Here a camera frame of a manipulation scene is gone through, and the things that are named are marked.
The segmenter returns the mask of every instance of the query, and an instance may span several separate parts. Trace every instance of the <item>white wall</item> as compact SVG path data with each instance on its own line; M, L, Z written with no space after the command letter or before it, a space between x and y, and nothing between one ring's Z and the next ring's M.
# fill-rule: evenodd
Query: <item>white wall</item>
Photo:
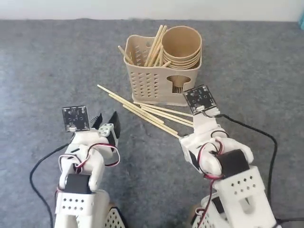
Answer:
M0 0L0 19L297 21L304 0Z

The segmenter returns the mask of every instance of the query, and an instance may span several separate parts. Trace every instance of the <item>wooden chopstick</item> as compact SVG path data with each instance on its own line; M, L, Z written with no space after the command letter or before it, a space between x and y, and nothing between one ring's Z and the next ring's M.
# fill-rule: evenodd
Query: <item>wooden chopstick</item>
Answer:
M161 116L161 117L164 117L164 118L166 118L166 119L168 119L168 120L172 120L172 121L175 121L175 122L177 122L177 123L180 123L180 124L183 124L183 125L186 125L186 126L188 126L188 127L192 127L192 128L193 128L193 124L190 124L190 123L181 121L181 120L179 120L179 119L177 119L177 118L175 118L175 117L172 117L172 116L174 116L174 115L170 115L170 114L169 114L169 115L166 115L166 114L165 114L164 112L162 112L162 111L158 111L157 109L152 109L152 108L145 107L145 106L142 106L142 109L145 110L145 111L147 111L147 112L153 113L153 114L155 114L155 115L159 115L159 116Z
M161 50L160 50L160 66L162 65L162 59L163 59L163 45L161 44Z
M118 46L118 49L120 50L120 52L123 54L123 56L125 57L125 59L130 63L134 65L134 62L131 60L131 58L127 55L127 53L125 53L125 51L122 49L121 46Z
M142 109L140 109L140 108L137 107L136 105L132 104L131 102L125 100L125 99L122 98L121 96L119 96L119 95L113 93L112 91L108 90L107 88L104 88L104 87L101 86L101 85L97 85L97 86L98 86L99 88L101 88L102 90L106 91L107 93L109 93L110 95L112 95L111 97L113 97L113 98L115 97L116 100L119 101L120 103L123 103L123 104L125 104L125 105L130 106L130 107L133 107L133 108L134 108L135 110L137 110L138 112L141 112L141 113L143 112ZM160 123L160 124L164 123L164 121L162 121L161 119L157 118L157 117L154 116L154 115L151 115L150 113L148 113L148 112L146 112L146 111L143 112L143 115L148 116L148 118L153 119L153 120L154 120L155 122L157 122L157 123Z
M155 47L154 47L154 51L153 51L153 53L152 53L151 59L149 60L149 63L148 63L148 65L147 65L148 67L151 67L151 66L153 65L153 62L154 62L154 60L155 60L155 58L156 58L158 52L159 52L160 49L161 49L162 37L163 37L163 35L164 35L164 33L165 33L166 31L167 31L167 26L165 25L165 26L162 28L161 34L160 34L160 36L159 36L159 38L158 38L158 41L157 41L157 43L156 43L156 45L155 45Z
M137 105L140 105L140 106L147 106L147 107L150 107L150 108L159 109L159 110L162 110L162 111L166 111L168 113L175 113L175 114L189 116L189 117L193 118L193 115L188 114L188 113L183 113L183 112L175 111L175 110L172 110L172 109L162 108L162 107L154 106L154 105L151 105L151 104L145 104L145 103L140 103L140 102L136 102L136 101L134 101L133 103L137 104Z
M158 54L157 59L155 60L154 67L160 62L161 53Z
M170 63L171 63L171 61L166 62L164 65L162 65L162 67L167 67L170 65Z
M112 94L109 94L109 96L110 96L111 98L113 98L114 100L116 100L116 101L122 103L123 105L126 105L126 106L128 106L128 107L130 107L130 108L136 110L137 112L141 113L142 115L144 115L144 116L147 117L148 119L153 120L154 122L157 122L157 123L159 123L159 124L163 124L163 123L164 123L164 121L162 121L161 119L157 118L156 116L154 116L154 115L148 113L147 111L144 111L144 112L143 112L143 110L140 109L139 107L137 107L137 106L135 106L135 105L130 105L130 104L124 102L122 99L120 99L120 98L117 97L117 96L113 96Z
M167 132L167 133L169 133L169 134L175 136L176 138L178 138L178 139L181 138L180 136L177 135L177 133L174 133L174 130L173 130L173 129L167 127L166 125L164 125L164 124L158 124L158 123L156 123L156 122L154 122L154 121L152 121L152 120L146 118L145 116L141 115L140 113L138 113L137 111L135 111L134 109L132 109L132 108L129 107L129 106L123 105L123 107L126 108L126 109L128 109L130 112L134 113L135 115L139 116L140 118L144 119L145 121L148 121L149 123L153 124L154 126L160 128L160 129L162 129L163 131L165 131L165 132Z
M147 57L147 59L146 59L146 62L145 62L144 65L143 65L144 67L148 66L148 63L149 63L150 58L151 58L151 55L152 55L152 53L153 53L153 51L154 51L154 47L155 47L155 45L156 45L156 43L157 43L157 40L158 40L158 38L159 38L159 36L160 36L160 34L161 34L161 32L162 32L162 28L163 28L163 25L160 25L160 27L158 28L157 34L156 34L156 36L155 36L155 38L154 38L154 41L153 41L153 43L152 43L152 45L151 45L151 48L150 48L148 57Z
M160 114L162 114L162 115L169 116L169 117L171 117L171 118L180 120L180 121L182 121L182 122L188 123L187 126L193 127L193 122L190 121L190 120L186 120L186 119L181 118L181 117L179 117L179 116L175 116L175 115L172 115L172 114L169 114L169 113L165 113L165 112L163 112L163 111L161 111L161 110L157 110L157 109L150 108L150 107L146 107L146 106L141 106L141 108L142 108L143 110L147 111L147 112L150 112L150 111L151 111L151 113L154 113L154 114L160 113Z

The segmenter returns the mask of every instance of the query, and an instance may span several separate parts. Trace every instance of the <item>circuit board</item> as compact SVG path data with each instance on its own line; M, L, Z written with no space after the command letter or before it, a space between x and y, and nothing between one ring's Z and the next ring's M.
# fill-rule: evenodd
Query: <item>circuit board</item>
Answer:
M63 120L67 132L82 132L90 130L90 122L86 106L62 108Z
M193 115L217 106L206 85L200 85L196 88L189 89L183 92L183 95Z

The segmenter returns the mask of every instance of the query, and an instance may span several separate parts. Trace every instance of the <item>gray carpet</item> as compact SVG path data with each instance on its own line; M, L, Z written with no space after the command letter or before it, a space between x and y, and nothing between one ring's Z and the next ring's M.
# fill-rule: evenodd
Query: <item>gray carpet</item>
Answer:
M61 107L69 105L87 105L91 116L102 111L105 120L114 110L119 113L122 161L106 169L102 188L130 227L184 226L191 206L208 194L208 182L185 162L175 138L96 87L103 84L131 100L117 45L124 46L130 34L153 36L160 24L188 25L204 36L205 61L197 85L210 87L222 113L277 138L274 213L304 216L304 32L296 23L0 21L0 227L48 227L29 172L42 156L69 140L61 114ZM272 142L225 120L220 123L252 148L266 183ZM181 134L190 132L177 123L169 125ZM57 158L45 161L34 177L52 208L60 175Z

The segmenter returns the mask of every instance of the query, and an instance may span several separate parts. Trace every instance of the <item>perforated container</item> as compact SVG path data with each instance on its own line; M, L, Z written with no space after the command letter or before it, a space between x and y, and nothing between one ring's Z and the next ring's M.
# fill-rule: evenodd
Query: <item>perforated container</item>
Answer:
M192 69L177 70L168 67L143 67L154 37L131 35L127 39L125 52L136 65L129 64L125 58L134 101L166 105L186 106L182 92L194 87L200 61Z

